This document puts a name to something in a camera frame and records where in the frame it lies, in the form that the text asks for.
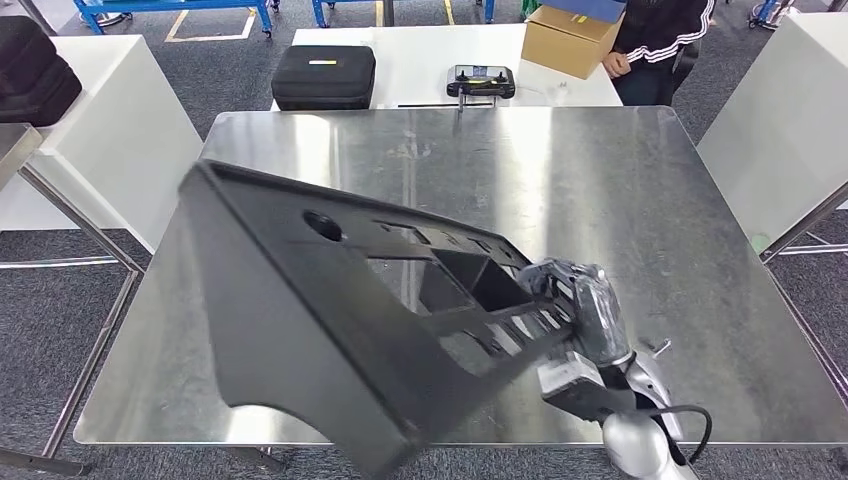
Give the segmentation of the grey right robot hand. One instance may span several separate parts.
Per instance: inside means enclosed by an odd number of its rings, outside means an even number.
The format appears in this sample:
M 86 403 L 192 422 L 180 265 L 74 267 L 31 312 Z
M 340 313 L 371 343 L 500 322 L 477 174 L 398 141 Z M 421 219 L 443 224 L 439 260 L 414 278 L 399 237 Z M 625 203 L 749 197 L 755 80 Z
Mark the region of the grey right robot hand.
M 548 258 L 521 269 L 516 280 L 533 297 L 544 298 L 565 312 L 574 350 L 597 367 L 620 366 L 631 360 L 633 349 L 620 304 L 601 266 Z

